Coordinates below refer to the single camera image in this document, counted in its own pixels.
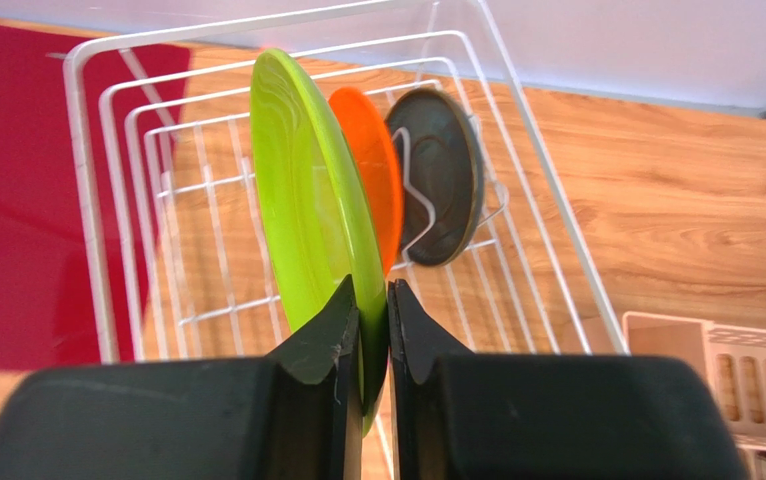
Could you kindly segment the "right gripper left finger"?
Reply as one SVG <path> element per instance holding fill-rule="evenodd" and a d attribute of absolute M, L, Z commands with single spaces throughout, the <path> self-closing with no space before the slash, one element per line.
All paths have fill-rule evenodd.
<path fill-rule="evenodd" d="M 41 370 L 0 410 L 0 479 L 357 479 L 359 360 L 345 278 L 264 356 Z"/>

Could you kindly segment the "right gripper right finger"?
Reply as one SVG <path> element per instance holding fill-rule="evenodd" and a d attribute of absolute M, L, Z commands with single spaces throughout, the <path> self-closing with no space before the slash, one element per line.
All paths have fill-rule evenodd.
<path fill-rule="evenodd" d="M 708 388 L 661 356 L 476 353 L 387 292 L 400 479 L 744 479 Z"/>

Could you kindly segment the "red floral plate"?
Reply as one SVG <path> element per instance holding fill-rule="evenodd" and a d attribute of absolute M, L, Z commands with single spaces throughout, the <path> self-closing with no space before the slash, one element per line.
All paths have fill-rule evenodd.
<path fill-rule="evenodd" d="M 250 135 L 263 229 L 292 332 L 345 278 L 359 311 L 363 430 L 379 409 L 388 341 L 386 276 L 370 206 L 343 131 L 323 93 L 287 52 L 255 60 Z"/>

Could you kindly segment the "white wire dish rack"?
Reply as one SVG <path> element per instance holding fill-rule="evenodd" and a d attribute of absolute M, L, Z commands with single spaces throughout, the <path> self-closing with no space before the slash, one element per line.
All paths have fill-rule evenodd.
<path fill-rule="evenodd" d="M 346 276 L 471 349 L 627 353 L 483 1 L 342 1 L 86 41 L 65 95 L 104 363 L 260 355 Z"/>

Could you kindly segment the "dark grey plate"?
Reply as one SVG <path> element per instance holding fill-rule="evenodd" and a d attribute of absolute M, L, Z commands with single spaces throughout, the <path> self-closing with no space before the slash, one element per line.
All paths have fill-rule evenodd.
<path fill-rule="evenodd" d="M 469 116 L 450 95 L 431 88 L 404 94 L 385 123 L 394 133 L 404 128 L 407 141 L 394 141 L 399 155 L 410 154 L 411 186 L 433 207 L 404 193 L 400 247 L 423 266 L 445 265 L 472 240 L 484 205 L 484 156 Z"/>

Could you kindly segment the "orange plastic plate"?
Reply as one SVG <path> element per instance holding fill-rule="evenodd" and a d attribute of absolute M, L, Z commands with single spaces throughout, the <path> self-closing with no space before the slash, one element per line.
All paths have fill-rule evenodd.
<path fill-rule="evenodd" d="M 329 98 L 361 176 L 371 209 L 382 267 L 389 273 L 398 257 L 404 222 L 400 157 L 383 116 L 355 87 Z"/>

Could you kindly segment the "red mat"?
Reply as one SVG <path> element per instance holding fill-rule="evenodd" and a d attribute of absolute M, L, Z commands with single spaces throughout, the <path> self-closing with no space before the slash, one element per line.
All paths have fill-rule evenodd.
<path fill-rule="evenodd" d="M 100 359 L 63 76 L 79 43 L 0 26 L 0 370 Z"/>

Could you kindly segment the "beige plastic file organizer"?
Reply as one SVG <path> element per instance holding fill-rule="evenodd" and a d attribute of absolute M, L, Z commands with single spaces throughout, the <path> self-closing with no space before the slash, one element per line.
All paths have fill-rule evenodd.
<path fill-rule="evenodd" d="M 688 363 L 708 384 L 753 479 L 766 479 L 766 329 L 628 312 L 624 334 L 635 354 Z"/>

